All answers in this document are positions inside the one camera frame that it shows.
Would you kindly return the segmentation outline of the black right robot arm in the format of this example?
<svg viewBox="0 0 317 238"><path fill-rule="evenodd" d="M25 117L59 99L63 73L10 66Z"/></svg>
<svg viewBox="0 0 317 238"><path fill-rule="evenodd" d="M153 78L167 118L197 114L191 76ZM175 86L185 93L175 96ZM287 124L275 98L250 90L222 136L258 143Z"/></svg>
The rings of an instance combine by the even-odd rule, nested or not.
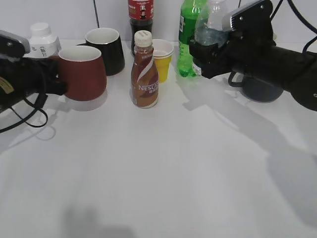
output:
<svg viewBox="0 0 317 238"><path fill-rule="evenodd" d="M271 24L230 31L223 46L190 40L190 54L211 79L229 73L228 84L245 88L251 79L289 92L301 106L317 109L317 55L278 47Z"/></svg>

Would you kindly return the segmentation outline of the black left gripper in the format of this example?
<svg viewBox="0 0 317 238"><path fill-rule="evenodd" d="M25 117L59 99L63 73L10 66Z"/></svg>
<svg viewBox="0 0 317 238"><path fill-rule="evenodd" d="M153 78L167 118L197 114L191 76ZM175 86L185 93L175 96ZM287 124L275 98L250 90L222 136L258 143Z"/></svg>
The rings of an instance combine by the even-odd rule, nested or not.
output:
<svg viewBox="0 0 317 238"><path fill-rule="evenodd" d="M56 59L22 58L22 63L27 70L22 92L23 97L28 97L35 93L61 96L67 92L67 83L58 79Z"/></svg>

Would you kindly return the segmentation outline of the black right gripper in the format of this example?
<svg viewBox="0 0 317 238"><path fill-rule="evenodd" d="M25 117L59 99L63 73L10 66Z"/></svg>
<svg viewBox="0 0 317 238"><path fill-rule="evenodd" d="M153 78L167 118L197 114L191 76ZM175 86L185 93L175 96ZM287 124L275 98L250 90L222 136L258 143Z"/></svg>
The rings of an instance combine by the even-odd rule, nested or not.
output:
<svg viewBox="0 0 317 238"><path fill-rule="evenodd" d="M190 42L190 54L201 76L238 72L255 75L266 60L266 53L275 46L270 24L252 24L231 30L199 26Z"/></svg>

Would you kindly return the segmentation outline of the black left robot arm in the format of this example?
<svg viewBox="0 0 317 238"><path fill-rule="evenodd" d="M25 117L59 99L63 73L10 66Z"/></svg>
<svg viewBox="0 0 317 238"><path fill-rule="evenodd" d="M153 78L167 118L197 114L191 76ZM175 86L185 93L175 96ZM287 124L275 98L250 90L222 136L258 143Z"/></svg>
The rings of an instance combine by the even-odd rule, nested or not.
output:
<svg viewBox="0 0 317 238"><path fill-rule="evenodd" d="M0 60L0 111L3 112L34 93L63 95L67 84L58 78L57 61L21 58Z"/></svg>

